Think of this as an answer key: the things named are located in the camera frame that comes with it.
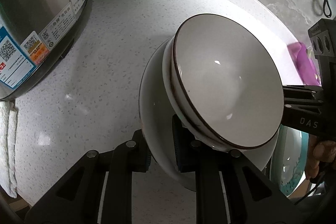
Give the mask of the person's right hand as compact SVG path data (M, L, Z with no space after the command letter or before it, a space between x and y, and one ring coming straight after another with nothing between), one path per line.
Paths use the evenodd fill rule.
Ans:
M320 141L314 135L309 136L305 176L309 180L318 175L322 162L332 163L335 169L335 142L330 140Z

